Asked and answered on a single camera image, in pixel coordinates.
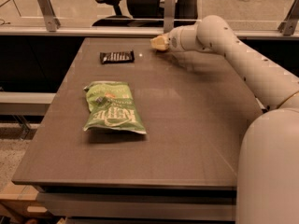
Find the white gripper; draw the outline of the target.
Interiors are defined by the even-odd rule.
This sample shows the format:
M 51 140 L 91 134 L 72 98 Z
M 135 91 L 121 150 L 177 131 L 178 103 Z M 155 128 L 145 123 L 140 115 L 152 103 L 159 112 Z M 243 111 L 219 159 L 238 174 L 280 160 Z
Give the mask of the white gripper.
M 153 49 L 166 51 L 189 51 L 195 49 L 195 30 L 193 25 L 179 26 L 166 35 L 158 35 L 151 39 Z

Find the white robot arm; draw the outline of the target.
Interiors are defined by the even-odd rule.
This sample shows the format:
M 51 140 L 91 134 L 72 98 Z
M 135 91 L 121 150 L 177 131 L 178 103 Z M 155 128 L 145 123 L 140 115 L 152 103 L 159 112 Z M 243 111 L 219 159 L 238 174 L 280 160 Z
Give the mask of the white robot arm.
M 239 151 L 235 224 L 299 224 L 299 78 L 208 15 L 150 41 L 153 49 L 211 51 L 230 64 L 260 110 Z

